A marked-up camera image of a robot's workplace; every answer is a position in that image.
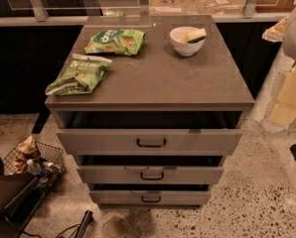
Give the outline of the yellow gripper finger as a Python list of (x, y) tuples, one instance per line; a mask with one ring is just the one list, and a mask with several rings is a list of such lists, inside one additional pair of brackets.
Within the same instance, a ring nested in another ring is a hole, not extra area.
[(283, 86), (276, 98), (269, 122), (276, 126), (288, 126), (296, 119), (296, 66), (285, 73)]
[(262, 39), (272, 43), (282, 42), (284, 39), (284, 33), (288, 19), (289, 17), (286, 16), (274, 26), (265, 30), (262, 34)]

